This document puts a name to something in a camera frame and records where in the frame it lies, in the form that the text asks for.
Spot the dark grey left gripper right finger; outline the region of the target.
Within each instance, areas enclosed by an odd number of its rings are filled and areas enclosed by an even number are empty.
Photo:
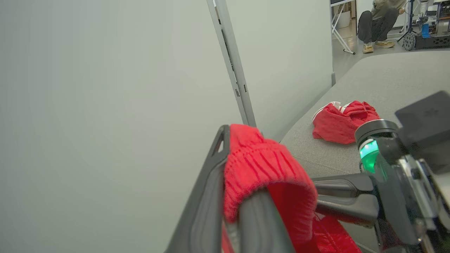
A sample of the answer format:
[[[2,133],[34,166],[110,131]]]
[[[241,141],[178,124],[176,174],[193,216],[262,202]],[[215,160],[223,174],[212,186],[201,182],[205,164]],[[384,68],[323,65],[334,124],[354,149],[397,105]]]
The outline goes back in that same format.
[[[295,252],[268,190],[259,190],[246,198],[238,215],[241,253]]]

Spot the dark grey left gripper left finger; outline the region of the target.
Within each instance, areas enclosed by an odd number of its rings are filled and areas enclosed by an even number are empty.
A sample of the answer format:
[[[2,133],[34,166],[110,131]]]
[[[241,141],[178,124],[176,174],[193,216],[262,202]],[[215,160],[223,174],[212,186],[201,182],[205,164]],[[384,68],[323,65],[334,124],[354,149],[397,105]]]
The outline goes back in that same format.
[[[167,253],[220,253],[224,166],[230,152],[230,127],[222,125],[212,142]]]

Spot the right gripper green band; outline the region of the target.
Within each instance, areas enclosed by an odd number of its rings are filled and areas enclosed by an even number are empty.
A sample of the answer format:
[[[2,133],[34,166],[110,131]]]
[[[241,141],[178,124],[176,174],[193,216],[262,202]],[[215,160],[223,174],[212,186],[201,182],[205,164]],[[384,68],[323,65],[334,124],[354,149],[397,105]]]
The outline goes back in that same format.
[[[355,140],[365,174],[313,178],[321,194],[316,212],[357,225],[376,222],[382,253],[448,253],[449,201],[436,172],[449,165],[449,128],[399,128],[378,119],[358,127]],[[378,199],[369,194],[374,189]]]

